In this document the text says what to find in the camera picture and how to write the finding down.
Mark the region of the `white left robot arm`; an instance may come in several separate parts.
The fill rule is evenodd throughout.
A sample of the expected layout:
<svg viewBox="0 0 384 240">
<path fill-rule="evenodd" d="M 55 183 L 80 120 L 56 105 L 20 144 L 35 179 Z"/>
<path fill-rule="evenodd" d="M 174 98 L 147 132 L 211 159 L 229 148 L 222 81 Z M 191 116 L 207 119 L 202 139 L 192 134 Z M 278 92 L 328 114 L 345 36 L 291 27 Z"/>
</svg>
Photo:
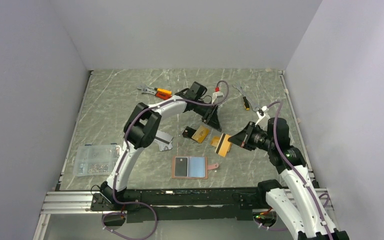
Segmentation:
<svg viewBox="0 0 384 240">
<path fill-rule="evenodd" d="M 162 120 L 188 111 L 193 111 L 202 117 L 202 121 L 215 130 L 221 131 L 218 121 L 218 106 L 227 100 L 228 93 L 217 98 L 212 103 L 205 103 L 201 97 L 207 88 L 198 82 L 185 88 L 170 98 L 161 102 L 147 105 L 138 103 L 123 132 L 123 142 L 120 156 L 111 174 L 100 186 L 100 194 L 104 197 L 104 204 L 111 210 L 119 209 L 124 203 L 124 192 L 137 159 L 145 148 L 155 140 Z"/>
</svg>

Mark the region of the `silver magnetic stripe card stack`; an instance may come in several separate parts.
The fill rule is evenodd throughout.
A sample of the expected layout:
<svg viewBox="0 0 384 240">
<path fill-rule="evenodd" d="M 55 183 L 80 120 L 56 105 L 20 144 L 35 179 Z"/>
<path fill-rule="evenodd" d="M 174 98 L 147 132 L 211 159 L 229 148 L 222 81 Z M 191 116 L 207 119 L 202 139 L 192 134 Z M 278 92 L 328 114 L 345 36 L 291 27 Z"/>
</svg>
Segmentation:
<svg viewBox="0 0 384 240">
<path fill-rule="evenodd" d="M 160 130 L 156 132 L 154 142 L 158 145 L 160 152 L 170 151 L 173 148 L 172 141 L 173 136 L 170 134 Z"/>
</svg>

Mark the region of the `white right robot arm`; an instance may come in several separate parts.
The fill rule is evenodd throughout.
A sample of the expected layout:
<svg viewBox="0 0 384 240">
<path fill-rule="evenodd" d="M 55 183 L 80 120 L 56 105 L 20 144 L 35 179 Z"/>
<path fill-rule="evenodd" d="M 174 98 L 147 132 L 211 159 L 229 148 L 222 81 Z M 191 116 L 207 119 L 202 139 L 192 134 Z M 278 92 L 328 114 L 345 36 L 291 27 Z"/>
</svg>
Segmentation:
<svg viewBox="0 0 384 240">
<path fill-rule="evenodd" d="M 309 169 L 301 151 L 291 144 L 290 128 L 283 118 L 272 117 L 267 129 L 250 121 L 228 141 L 245 150 L 264 150 L 269 161 L 286 183 L 294 202 L 278 180 L 265 180 L 257 185 L 256 203 L 271 207 L 281 218 L 295 240 L 348 240 L 329 217 L 311 182 Z"/>
</svg>

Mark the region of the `brown leather card holder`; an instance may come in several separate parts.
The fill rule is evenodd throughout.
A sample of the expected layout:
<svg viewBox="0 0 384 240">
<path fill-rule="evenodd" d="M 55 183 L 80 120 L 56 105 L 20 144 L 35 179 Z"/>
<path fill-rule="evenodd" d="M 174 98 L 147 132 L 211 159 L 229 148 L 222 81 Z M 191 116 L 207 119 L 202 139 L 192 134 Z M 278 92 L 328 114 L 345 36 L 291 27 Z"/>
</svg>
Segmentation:
<svg viewBox="0 0 384 240">
<path fill-rule="evenodd" d="M 188 157 L 188 175 L 187 177 L 175 177 L 175 158 Z M 217 170 L 219 163 L 209 164 L 208 158 L 203 156 L 175 156 L 172 160 L 171 178 L 172 179 L 208 179 L 209 171 Z"/>
</svg>

